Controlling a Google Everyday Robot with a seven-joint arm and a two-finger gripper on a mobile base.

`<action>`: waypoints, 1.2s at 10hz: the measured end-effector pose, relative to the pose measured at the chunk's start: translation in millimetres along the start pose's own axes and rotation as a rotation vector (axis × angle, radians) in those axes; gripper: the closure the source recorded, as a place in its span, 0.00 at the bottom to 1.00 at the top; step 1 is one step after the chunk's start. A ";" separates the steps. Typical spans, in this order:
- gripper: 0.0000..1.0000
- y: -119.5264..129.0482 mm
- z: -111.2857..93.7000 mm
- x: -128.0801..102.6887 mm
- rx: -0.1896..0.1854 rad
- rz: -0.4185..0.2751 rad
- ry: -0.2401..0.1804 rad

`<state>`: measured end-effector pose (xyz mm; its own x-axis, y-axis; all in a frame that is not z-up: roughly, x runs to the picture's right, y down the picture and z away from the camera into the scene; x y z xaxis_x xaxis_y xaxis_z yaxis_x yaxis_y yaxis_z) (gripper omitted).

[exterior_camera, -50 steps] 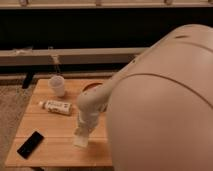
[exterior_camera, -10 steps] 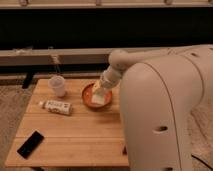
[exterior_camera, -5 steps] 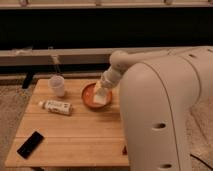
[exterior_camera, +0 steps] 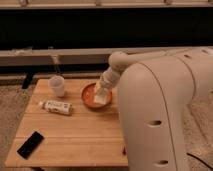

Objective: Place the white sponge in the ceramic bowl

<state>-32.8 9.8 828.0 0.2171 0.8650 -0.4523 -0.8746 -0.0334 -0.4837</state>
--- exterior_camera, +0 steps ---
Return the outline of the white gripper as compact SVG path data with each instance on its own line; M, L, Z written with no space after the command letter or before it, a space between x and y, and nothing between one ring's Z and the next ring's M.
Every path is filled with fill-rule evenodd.
M119 79L120 73L109 67L101 74L100 79L97 81L96 92L101 93L112 90L117 85Z

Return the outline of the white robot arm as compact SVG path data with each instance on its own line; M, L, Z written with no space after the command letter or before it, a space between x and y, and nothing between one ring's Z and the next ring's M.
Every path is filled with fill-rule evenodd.
M100 86L116 88L129 171L190 171L181 114L213 91L213 49L114 52Z

